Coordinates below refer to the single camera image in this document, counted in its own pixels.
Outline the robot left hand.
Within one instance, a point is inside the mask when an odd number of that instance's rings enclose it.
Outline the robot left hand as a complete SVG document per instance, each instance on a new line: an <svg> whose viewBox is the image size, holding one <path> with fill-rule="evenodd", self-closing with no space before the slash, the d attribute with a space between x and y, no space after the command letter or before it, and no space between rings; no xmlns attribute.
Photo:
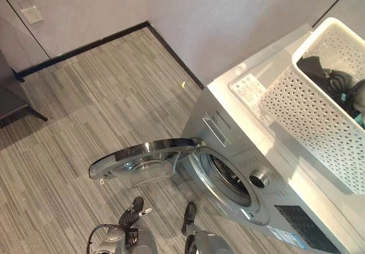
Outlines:
<svg viewBox="0 0 365 254"><path fill-rule="evenodd" d="M118 225L124 228L131 228L139 219L152 212L152 208L142 209L130 206L120 217Z"/></svg>

